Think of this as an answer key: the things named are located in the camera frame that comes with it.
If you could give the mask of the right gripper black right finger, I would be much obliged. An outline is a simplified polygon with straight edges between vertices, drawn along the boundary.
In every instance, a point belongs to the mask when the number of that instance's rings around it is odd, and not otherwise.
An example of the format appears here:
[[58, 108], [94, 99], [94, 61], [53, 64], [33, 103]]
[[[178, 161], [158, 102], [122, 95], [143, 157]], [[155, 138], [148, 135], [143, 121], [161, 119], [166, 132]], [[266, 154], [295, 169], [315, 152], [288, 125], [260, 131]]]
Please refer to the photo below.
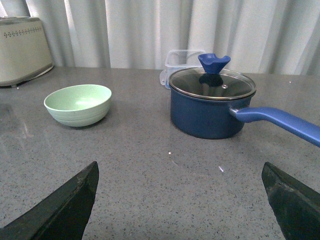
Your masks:
[[320, 238], [320, 194], [266, 162], [261, 178], [269, 205], [287, 240]]

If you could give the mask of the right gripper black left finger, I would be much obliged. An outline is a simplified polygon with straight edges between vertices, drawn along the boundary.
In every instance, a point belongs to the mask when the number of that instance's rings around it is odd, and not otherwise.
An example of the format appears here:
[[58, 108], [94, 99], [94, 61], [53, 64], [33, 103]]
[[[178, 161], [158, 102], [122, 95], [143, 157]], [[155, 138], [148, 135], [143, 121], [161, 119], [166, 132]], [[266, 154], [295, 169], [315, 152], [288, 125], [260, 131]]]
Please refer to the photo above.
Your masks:
[[2, 240], [80, 240], [99, 182], [93, 161], [32, 209], [0, 230]]

